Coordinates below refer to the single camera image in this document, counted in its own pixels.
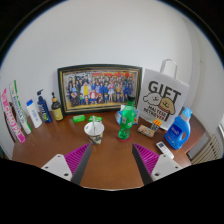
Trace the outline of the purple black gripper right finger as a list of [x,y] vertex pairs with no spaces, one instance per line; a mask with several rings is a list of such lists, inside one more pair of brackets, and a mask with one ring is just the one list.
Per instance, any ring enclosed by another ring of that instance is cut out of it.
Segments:
[[167,155],[158,155],[136,143],[132,145],[132,154],[136,160],[144,185],[182,169],[178,163]]

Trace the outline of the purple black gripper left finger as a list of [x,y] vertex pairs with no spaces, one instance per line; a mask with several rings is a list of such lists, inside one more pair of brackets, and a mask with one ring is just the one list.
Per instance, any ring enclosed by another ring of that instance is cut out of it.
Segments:
[[42,169],[79,185],[91,155],[91,144],[83,145],[66,155],[56,154]]

